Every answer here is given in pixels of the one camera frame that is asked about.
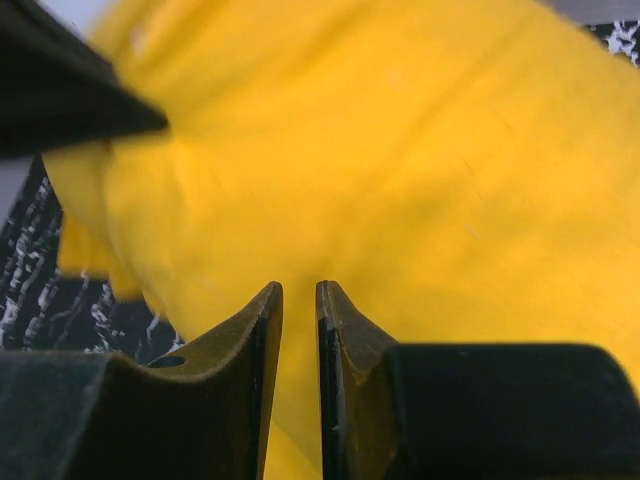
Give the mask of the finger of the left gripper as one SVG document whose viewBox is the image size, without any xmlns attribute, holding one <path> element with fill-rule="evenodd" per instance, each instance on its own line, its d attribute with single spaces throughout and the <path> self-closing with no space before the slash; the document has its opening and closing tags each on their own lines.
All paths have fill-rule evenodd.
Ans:
<svg viewBox="0 0 640 480">
<path fill-rule="evenodd" d="M 1 157 L 168 127 L 109 61 L 35 1 L 1 4 Z"/>
</svg>

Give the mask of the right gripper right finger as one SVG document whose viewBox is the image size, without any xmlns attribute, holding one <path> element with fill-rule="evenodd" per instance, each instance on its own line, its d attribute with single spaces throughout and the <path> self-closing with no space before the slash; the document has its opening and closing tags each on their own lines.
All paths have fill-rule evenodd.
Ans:
<svg viewBox="0 0 640 480">
<path fill-rule="evenodd" d="M 639 399 L 606 350 L 402 343 L 316 287 L 327 479 L 635 479 Z"/>
</svg>

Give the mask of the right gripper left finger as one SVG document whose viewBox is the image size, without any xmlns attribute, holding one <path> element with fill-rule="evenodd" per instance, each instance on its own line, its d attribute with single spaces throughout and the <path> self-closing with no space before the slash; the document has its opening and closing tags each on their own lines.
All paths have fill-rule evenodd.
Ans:
<svg viewBox="0 0 640 480">
<path fill-rule="evenodd" d="M 1 357 L 5 479 L 260 479 L 283 290 L 267 284 L 142 366 L 116 353 Z"/>
</svg>

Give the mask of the yellow Pikachu pillowcase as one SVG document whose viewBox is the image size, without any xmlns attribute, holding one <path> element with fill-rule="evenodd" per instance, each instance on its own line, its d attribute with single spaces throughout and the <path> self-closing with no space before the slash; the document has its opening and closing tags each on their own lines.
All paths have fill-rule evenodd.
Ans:
<svg viewBox="0 0 640 480">
<path fill-rule="evenodd" d="M 535 1 L 122 1 L 166 133 L 47 153 L 58 266 L 192 340 L 269 281 L 270 479 L 320 475 L 314 290 L 390 333 L 577 341 L 639 376 L 639 71 Z"/>
</svg>

